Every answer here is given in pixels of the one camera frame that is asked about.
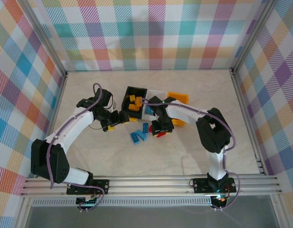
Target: lego brick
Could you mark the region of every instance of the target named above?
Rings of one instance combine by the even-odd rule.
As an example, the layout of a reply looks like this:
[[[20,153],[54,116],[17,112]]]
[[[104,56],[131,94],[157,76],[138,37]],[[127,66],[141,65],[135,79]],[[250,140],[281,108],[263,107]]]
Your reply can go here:
[[[143,132],[141,130],[137,130],[136,134],[143,140],[145,141],[147,136],[145,134],[143,134]]]
[[[160,137],[162,137],[162,136],[164,136],[164,135],[166,135],[166,132],[161,132],[161,133],[159,133],[159,134],[157,135],[157,138],[160,138]]]
[[[137,120],[138,120],[137,118],[129,117],[129,121],[136,122]]]
[[[143,123],[143,133],[148,134],[148,123]]]
[[[140,142],[136,132],[131,133],[131,138],[132,138],[133,144],[138,144]]]
[[[140,110],[140,107],[137,107],[135,104],[130,104],[128,106],[128,109],[131,110],[131,111],[134,111],[134,112],[138,112]]]
[[[142,97],[141,96],[136,97],[135,104],[137,107],[142,106]]]
[[[114,130],[114,127],[108,126],[108,131]]]
[[[147,115],[153,115],[154,112],[149,106],[146,106],[144,113],[147,114]]]
[[[171,122],[173,123],[173,125],[178,125],[178,126],[184,126],[185,122],[182,120],[177,120],[177,119],[172,119]]]
[[[189,95],[188,94],[178,94],[178,93],[174,93],[174,92],[168,92],[167,97],[169,97],[169,96],[176,98],[178,101],[180,101],[186,105],[189,103]]]
[[[135,95],[130,95],[129,99],[131,102],[134,102],[136,100],[136,97],[135,97]]]

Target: aluminum rail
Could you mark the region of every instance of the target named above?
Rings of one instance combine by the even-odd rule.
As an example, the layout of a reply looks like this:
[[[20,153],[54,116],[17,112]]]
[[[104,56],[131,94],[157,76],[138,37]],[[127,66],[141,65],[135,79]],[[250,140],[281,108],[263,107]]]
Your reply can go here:
[[[239,175],[241,182],[240,195],[281,194],[281,188],[275,176],[262,174]],[[173,176],[101,176],[94,179],[109,179],[110,197],[163,197],[163,196],[211,196],[213,193],[195,194],[189,186],[192,178],[206,178],[206,175],[173,175]],[[66,195],[66,184],[55,184],[49,188],[50,181],[44,178],[26,180],[22,190],[23,197],[74,197]]]

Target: metal frame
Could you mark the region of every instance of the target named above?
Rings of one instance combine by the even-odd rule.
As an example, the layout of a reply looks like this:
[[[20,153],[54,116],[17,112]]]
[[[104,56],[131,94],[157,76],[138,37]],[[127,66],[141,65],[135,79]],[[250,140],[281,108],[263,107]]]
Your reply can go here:
[[[275,5],[277,4],[278,0],[267,0],[263,11],[261,12],[260,17],[255,23],[255,26],[246,42],[246,45],[244,46],[243,50],[241,51],[237,62],[234,66],[234,72],[238,72],[238,70],[241,68],[242,64],[244,63],[248,53],[252,49],[253,44],[257,40],[262,28],[264,27],[266,21],[268,20],[269,16],[271,15],[273,9],[275,8]]]
[[[28,18],[28,21],[31,23],[36,35],[40,39],[41,43],[44,45],[45,49],[49,53],[49,56],[51,57],[52,61],[60,71],[62,75],[66,75],[67,71],[64,68],[59,56],[57,55],[57,52],[55,48],[53,47],[52,43],[50,42],[46,32],[43,29],[43,26],[39,22],[37,16],[35,15],[31,5],[28,3],[27,0],[17,0],[18,4],[22,8],[22,11],[25,13],[26,17]]]
[[[18,0],[19,5],[25,12],[30,23],[32,24],[36,34],[39,39],[49,52],[49,55],[53,59],[54,63],[58,67],[59,71],[64,75],[63,83],[61,86],[61,91],[55,106],[55,111],[51,118],[50,127],[47,134],[53,132],[53,128],[56,122],[58,110],[63,97],[64,89],[67,82],[67,71],[65,70],[61,60],[59,59],[54,47],[52,46],[49,38],[47,37],[43,27],[41,26],[39,20],[37,19],[33,9],[27,2],[27,0]],[[269,15],[274,9],[277,1],[268,0],[260,18],[257,20],[256,25],[251,32],[251,35],[247,41],[246,46],[241,52],[238,61],[235,64],[233,70],[230,70],[231,79],[234,85],[234,89],[238,98],[238,102],[241,108],[241,112],[246,124],[248,135],[255,153],[256,162],[259,168],[259,174],[240,174],[241,180],[241,191],[240,195],[270,195],[275,213],[280,224],[280,227],[291,228],[291,218],[287,207],[284,202],[284,197],[282,195],[281,187],[279,186],[276,176],[267,176],[267,168],[265,167],[263,157],[260,153],[260,148],[256,139],[255,132],[253,130],[253,125],[251,119],[249,118],[248,111],[246,109],[246,104],[241,93],[239,83],[236,77],[236,72],[242,66],[247,54],[251,50],[254,42],[258,38],[265,22],[267,21]],[[110,189],[108,195],[105,196],[106,199],[128,199],[129,197],[143,198],[147,199],[149,197],[157,197],[158,199],[166,199],[172,197],[174,199],[194,199],[206,198],[209,194],[194,194],[194,190],[189,186],[189,181],[192,178],[205,178],[205,175],[173,175],[173,176],[112,176],[112,177],[94,177],[97,179],[109,179]],[[235,183],[238,184],[238,180],[235,176]],[[67,186],[65,184],[55,184],[54,188],[49,189],[50,182],[43,178],[30,178],[26,180],[24,189],[22,191],[22,197],[20,204],[17,208],[18,217],[14,220],[14,227],[22,228],[25,227],[30,208],[33,207],[38,199],[73,199],[74,196],[66,195]],[[60,200],[55,201],[54,204],[50,206],[61,206]]]
[[[260,173],[263,172],[265,174],[268,174],[268,169],[265,166],[265,162],[264,162],[265,160],[263,159],[263,156],[262,156],[262,154],[260,152],[260,147],[259,147],[259,144],[258,144],[258,141],[257,141],[257,137],[256,137],[256,134],[255,134],[254,129],[253,129],[252,120],[251,120],[251,118],[249,116],[249,113],[248,113],[248,110],[246,108],[247,105],[245,103],[244,96],[243,96],[242,91],[240,89],[240,85],[239,85],[239,82],[237,80],[237,77],[236,77],[236,75],[234,74],[234,72],[232,70],[230,70],[230,76],[231,76],[231,79],[232,79],[232,82],[233,82],[235,93],[237,95],[237,99],[238,99],[238,102],[239,102],[241,113],[242,113],[243,119],[244,119],[245,124],[246,124],[247,133],[249,135],[249,138],[250,138],[250,141],[251,141],[252,148],[254,150],[256,160],[257,160],[257,162],[261,163],[262,170],[260,170]]]

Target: blue lego brick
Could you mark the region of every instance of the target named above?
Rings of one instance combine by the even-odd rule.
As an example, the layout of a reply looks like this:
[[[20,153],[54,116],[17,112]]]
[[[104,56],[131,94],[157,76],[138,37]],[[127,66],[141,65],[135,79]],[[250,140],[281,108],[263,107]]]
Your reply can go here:
[[[143,141],[145,141],[146,140],[146,135],[145,134],[143,134],[143,132],[141,131],[141,130],[137,130],[136,131],[136,134],[143,140]]]
[[[143,123],[143,134],[148,134],[148,123]]]
[[[138,144],[140,142],[136,132],[131,133],[131,138],[132,138],[133,144]]]
[[[149,106],[145,107],[145,112],[144,113],[147,114],[147,115],[154,115],[154,111]]]

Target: metal bar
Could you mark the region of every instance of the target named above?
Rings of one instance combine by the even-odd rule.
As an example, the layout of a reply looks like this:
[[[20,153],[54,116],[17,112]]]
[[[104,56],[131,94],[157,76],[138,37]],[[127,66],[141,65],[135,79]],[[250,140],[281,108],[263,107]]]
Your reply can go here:
[[[41,25],[37,16],[35,15],[31,5],[28,3],[27,0],[17,0],[17,2],[22,8],[23,12],[28,18],[28,21],[31,23],[35,33],[37,34],[41,43],[44,45],[46,51],[49,53],[49,56],[51,57],[52,61],[54,62],[60,73],[62,75],[66,75],[67,71],[64,68],[64,65],[62,64],[59,56],[57,55],[57,52],[53,47],[52,43],[50,42],[46,32],[44,31],[43,26]]]
[[[247,43],[243,50],[241,51],[237,62],[234,66],[234,71],[238,72],[238,70],[241,68],[242,64],[244,63],[248,53],[252,49],[253,44],[257,40],[262,28],[264,27],[266,21],[268,20],[269,16],[271,15],[271,12],[273,11],[275,5],[277,4],[277,0],[268,0],[264,6],[263,11],[261,12],[261,16],[255,23],[255,26],[251,32],[251,35],[249,36]]]
[[[13,226],[14,228],[23,228],[26,226],[32,202],[33,198],[25,198],[22,201],[18,217]]]
[[[192,178],[207,178],[206,175],[148,175],[148,176],[94,176],[94,179],[109,179],[109,180],[190,180]],[[239,174],[239,178],[276,178],[275,176],[266,176],[263,174]],[[48,181],[47,179],[27,178],[26,182],[29,181]]]
[[[46,8],[45,8],[42,0],[34,0],[34,3],[36,4],[37,9],[38,9],[39,13],[41,14],[41,17],[43,18],[44,22],[46,23],[47,28],[51,33],[52,39],[54,40],[57,49],[60,51],[61,55],[64,57],[65,68],[67,70],[72,70],[72,71],[75,70],[75,68],[69,58],[69,55],[67,54],[65,47],[64,47],[56,29],[55,29],[49,15],[48,15],[47,11],[46,11]]]
[[[283,198],[283,195],[271,195],[272,205],[280,227],[293,228],[293,224],[291,224],[292,219],[290,218],[289,212],[282,203]]]
[[[128,197],[128,196],[208,196],[217,193],[194,194],[194,190],[189,186],[191,178],[204,178],[205,175],[175,175],[175,176],[114,176],[101,177],[110,180],[108,196]],[[279,194],[281,188],[275,176],[265,176],[261,174],[239,175],[241,182],[241,194]],[[25,197],[53,197],[66,195],[67,185],[58,184],[53,189],[49,188],[49,181],[43,178],[27,179],[23,188],[22,196]]]
[[[63,78],[60,93],[59,93],[57,102],[55,104],[55,108],[53,109],[54,112],[53,112],[52,118],[50,118],[50,124],[49,124],[49,129],[48,129],[47,135],[50,135],[51,133],[53,133],[53,130],[55,128],[56,120],[57,120],[57,114],[58,114],[60,106],[61,106],[63,94],[64,94],[65,87],[66,87],[67,78],[68,78],[67,75],[65,75],[65,77]]]
[[[277,178],[266,178],[266,179],[240,179],[241,185],[246,184],[278,184]],[[110,182],[110,187],[124,187],[124,186],[188,186],[189,180],[136,180],[136,181],[127,181],[127,180],[113,180]],[[26,182],[25,188],[41,188],[41,187],[50,187],[49,181],[29,181]],[[65,184],[55,184],[55,187],[66,187]]]
[[[237,95],[237,99],[239,101],[239,106],[240,106],[240,109],[241,109],[241,113],[243,115],[243,119],[245,121],[245,124],[246,124],[246,130],[247,130],[247,133],[249,135],[249,138],[250,138],[250,141],[251,141],[251,144],[252,144],[252,147],[253,147],[253,150],[254,150],[254,154],[255,154],[255,157],[256,159],[259,159],[261,164],[262,164],[262,168],[263,168],[263,172],[265,174],[268,174],[268,169],[267,167],[265,166],[265,160],[260,152],[260,147],[259,147],[259,144],[258,144],[258,140],[257,140],[257,137],[256,137],[256,134],[254,132],[254,129],[253,129],[253,125],[252,125],[252,120],[250,118],[250,115],[248,113],[248,110],[247,110],[247,105],[243,99],[243,94],[240,90],[240,86],[239,86],[239,83],[238,83],[238,80],[237,80],[237,77],[234,75],[234,72],[231,73],[231,79],[232,79],[232,82],[233,82],[233,85],[234,85],[234,89],[235,89],[235,92],[236,92],[236,95]]]

